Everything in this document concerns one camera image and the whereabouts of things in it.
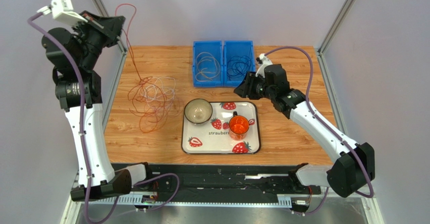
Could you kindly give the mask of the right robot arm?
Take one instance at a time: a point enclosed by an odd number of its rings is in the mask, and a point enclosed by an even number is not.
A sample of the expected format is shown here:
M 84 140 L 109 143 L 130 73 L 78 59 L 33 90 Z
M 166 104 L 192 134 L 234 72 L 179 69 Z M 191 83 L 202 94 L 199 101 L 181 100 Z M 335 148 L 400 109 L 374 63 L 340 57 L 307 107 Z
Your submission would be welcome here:
M 290 172 L 302 186 L 329 187 L 346 198 L 370 185 L 375 178 L 374 149 L 367 142 L 358 144 L 325 119 L 298 89 L 293 89 L 281 65 L 270 65 L 264 75 L 248 72 L 234 89 L 241 98 L 269 99 L 274 108 L 303 128 L 326 152 L 333 165 L 300 164 Z

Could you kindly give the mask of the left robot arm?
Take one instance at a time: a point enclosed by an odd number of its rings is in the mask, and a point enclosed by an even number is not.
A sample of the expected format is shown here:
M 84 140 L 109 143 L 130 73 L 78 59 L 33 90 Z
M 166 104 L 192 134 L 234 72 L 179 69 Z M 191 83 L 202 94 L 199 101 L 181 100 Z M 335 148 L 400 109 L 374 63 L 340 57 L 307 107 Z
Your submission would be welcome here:
M 57 27 L 45 32 L 41 44 L 53 64 L 55 95 L 70 124 L 78 157 L 78 185 L 73 201 L 118 197 L 146 178 L 146 164 L 114 170 L 102 126 L 101 77 L 95 64 L 102 50 L 120 40 L 125 17 L 101 17 L 88 11 L 71 23 L 72 30 Z

